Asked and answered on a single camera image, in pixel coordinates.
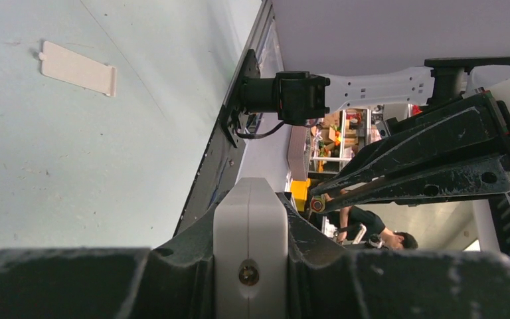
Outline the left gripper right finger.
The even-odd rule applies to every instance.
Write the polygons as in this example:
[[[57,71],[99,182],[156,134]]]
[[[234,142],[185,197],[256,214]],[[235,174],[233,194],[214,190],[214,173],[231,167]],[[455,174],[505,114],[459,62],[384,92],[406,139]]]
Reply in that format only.
[[[346,249],[290,198],[290,318],[510,318],[510,258],[495,253]]]

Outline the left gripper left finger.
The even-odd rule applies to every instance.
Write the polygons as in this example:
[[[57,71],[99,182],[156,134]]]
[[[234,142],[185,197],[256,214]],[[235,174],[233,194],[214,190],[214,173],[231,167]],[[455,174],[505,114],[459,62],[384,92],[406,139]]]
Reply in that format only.
[[[155,249],[1,249],[0,318],[213,318],[214,211]]]

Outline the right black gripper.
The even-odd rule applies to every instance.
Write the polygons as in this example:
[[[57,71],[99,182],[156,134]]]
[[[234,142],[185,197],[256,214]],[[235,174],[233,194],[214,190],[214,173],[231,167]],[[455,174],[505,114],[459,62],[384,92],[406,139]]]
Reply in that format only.
[[[483,94],[402,121],[405,129],[365,146],[321,195],[356,185],[323,213],[373,203],[421,205],[504,194],[510,204],[510,66],[483,68]]]

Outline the white remote control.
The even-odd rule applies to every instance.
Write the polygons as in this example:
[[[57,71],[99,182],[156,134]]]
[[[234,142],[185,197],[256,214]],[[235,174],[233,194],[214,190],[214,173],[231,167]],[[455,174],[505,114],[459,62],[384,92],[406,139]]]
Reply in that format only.
[[[287,318],[288,218],[269,183],[242,178],[213,219],[216,318]]]

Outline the white battery cover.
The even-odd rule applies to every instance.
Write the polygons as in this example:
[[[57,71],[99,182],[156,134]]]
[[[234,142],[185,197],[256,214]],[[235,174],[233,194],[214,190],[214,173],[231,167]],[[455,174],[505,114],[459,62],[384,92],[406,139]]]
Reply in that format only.
[[[117,69],[50,41],[38,54],[41,74],[109,97],[116,95]]]

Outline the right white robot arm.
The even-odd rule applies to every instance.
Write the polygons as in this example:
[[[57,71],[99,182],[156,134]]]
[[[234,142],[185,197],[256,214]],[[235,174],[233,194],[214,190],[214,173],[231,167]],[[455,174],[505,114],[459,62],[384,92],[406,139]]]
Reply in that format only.
[[[232,113],[274,113],[281,125],[310,126],[329,112],[387,104],[413,104],[420,112],[382,121],[378,141],[314,187],[316,213],[499,194],[510,204],[510,56],[429,58],[368,76],[283,71],[262,78],[250,67]]]

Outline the person in black shirt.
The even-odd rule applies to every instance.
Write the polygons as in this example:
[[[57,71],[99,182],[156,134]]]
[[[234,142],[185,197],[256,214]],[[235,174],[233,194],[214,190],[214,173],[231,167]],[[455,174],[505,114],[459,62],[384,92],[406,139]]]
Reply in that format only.
[[[327,219],[331,225],[338,229],[336,238],[338,243],[348,240],[348,237],[350,239],[354,237],[354,234],[351,232],[340,231],[339,229],[353,224],[362,224],[367,228],[367,232],[362,238],[364,241],[369,240],[372,235],[378,235],[384,241],[384,245],[393,250],[414,250],[418,248],[417,240],[410,233],[390,230],[376,213],[361,209],[356,205],[346,206],[338,211],[329,212]]]

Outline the yellow box in background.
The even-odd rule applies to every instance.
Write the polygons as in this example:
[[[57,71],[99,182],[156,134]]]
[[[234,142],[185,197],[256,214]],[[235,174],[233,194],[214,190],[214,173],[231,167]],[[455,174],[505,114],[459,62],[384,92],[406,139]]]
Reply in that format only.
[[[305,211],[305,204],[307,201],[307,194],[310,185],[311,185],[310,179],[307,179],[305,181],[293,180],[290,183],[290,193],[292,194],[295,208],[299,212]]]

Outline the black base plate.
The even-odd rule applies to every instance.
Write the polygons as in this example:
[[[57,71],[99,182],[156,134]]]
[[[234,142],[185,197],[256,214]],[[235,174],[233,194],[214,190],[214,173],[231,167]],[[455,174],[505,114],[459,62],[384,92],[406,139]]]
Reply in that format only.
[[[228,191],[236,181],[246,142],[234,134],[237,124],[245,126],[247,115],[239,109],[239,87],[247,77],[260,78],[256,51],[248,49],[230,84],[222,103],[207,146],[201,156],[190,192],[177,223],[174,236],[199,220],[219,195]]]

